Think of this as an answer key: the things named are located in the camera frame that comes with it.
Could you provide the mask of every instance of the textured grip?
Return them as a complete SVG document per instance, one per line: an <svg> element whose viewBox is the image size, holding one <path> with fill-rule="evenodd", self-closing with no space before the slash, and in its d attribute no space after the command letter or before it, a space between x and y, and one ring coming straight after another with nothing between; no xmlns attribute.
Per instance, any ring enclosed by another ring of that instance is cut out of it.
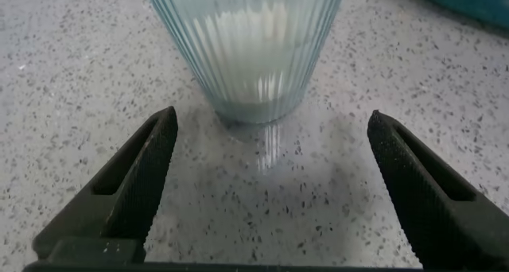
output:
<svg viewBox="0 0 509 272"><path fill-rule="evenodd" d="M69 236L144 243L177 138L172 107L152 115L33 241L39 259Z"/></svg>
<svg viewBox="0 0 509 272"><path fill-rule="evenodd" d="M507 270L509 218L402 124L375 111L367 135L425 269Z"/></svg>
<svg viewBox="0 0 509 272"><path fill-rule="evenodd" d="M145 242L157 212L168 173L169 157L177 138L177 117L162 115L147 138L143 153L132 165L103 237L140 239Z"/></svg>

